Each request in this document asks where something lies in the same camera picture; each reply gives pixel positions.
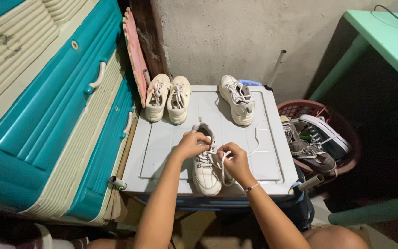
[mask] concrete wall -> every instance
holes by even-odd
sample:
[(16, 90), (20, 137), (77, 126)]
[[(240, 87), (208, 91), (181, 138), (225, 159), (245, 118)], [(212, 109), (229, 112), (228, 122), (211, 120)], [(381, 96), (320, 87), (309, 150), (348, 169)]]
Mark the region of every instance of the concrete wall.
[(277, 103), (304, 97), (347, 9), (398, 11), (398, 0), (153, 1), (169, 71), (191, 84), (216, 85), (225, 74), (267, 83), (285, 49)]

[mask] red laundry basket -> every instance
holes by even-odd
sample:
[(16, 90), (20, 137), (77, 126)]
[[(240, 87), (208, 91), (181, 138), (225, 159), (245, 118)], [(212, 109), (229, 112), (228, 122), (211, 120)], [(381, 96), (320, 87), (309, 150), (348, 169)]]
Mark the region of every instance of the red laundry basket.
[[(289, 100), (280, 103), (277, 106), (279, 115), (286, 115), (293, 118), (299, 118), (302, 114), (308, 114), (312, 116), (323, 116), (325, 121), (336, 131), (342, 138), (344, 138), (352, 147), (352, 150), (346, 155), (339, 163), (337, 163), (337, 175), (344, 174), (353, 169), (362, 155), (362, 145), (360, 138), (357, 135), (354, 128), (346, 121), (346, 119), (336, 111), (328, 110), (327, 107), (321, 103), (310, 101), (310, 100)], [(314, 174), (313, 170), (295, 158), (294, 162), (305, 172)], [(335, 172), (332, 172), (330, 176), (336, 176)]]

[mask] bracelet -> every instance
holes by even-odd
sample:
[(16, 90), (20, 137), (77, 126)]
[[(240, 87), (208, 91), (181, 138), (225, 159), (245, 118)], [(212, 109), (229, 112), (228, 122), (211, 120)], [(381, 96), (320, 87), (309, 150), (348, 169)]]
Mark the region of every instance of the bracelet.
[(259, 184), (260, 184), (260, 183), (257, 183), (256, 185), (247, 188), (247, 189), (245, 190), (245, 193), (248, 192), (248, 191), (250, 191), (250, 190), (252, 190), (254, 187), (257, 187)]

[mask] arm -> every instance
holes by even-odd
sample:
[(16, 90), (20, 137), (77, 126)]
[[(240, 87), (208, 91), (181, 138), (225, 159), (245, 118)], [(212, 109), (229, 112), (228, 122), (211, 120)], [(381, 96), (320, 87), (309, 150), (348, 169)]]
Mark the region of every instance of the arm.
[(202, 133), (196, 131), (184, 133), (178, 146), (169, 155), (156, 190), (144, 209), (136, 233), (135, 248), (168, 248), (173, 232), (174, 211), (182, 162), (189, 157), (209, 150), (209, 144), (211, 144), (210, 139)]
[[(235, 180), (247, 189), (257, 184), (248, 166), (248, 158), (245, 150), (234, 143), (225, 144), (218, 149), (219, 159), (222, 160), (223, 152), (231, 151), (232, 160), (225, 158), (224, 166)], [(299, 230), (279, 209), (273, 200), (267, 195), (262, 186), (257, 186), (247, 192), (248, 201), (256, 216), (270, 248), (310, 249), (305, 238)]]

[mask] cream sneaker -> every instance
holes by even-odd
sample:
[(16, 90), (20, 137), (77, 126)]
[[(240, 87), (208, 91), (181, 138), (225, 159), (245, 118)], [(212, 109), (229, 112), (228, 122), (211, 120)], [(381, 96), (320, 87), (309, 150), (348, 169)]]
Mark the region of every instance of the cream sneaker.
[(187, 78), (177, 76), (171, 83), (169, 99), (167, 100), (167, 110), (171, 122), (180, 125), (187, 119), (187, 109), (190, 103), (191, 86)]
[(231, 75), (224, 75), (219, 92), (231, 107), (231, 116), (238, 125), (250, 125), (254, 121), (254, 100), (247, 86), (237, 82)]
[(222, 188), (218, 175), (221, 173), (217, 167), (219, 159), (216, 156), (216, 134), (213, 129), (204, 122), (197, 123), (192, 130), (202, 132), (211, 140), (209, 151), (205, 151), (193, 157), (193, 182), (196, 189), (203, 195), (217, 195)]
[(147, 89), (145, 116), (150, 122), (158, 122), (164, 115), (165, 102), (170, 91), (170, 79), (166, 74), (158, 74)]

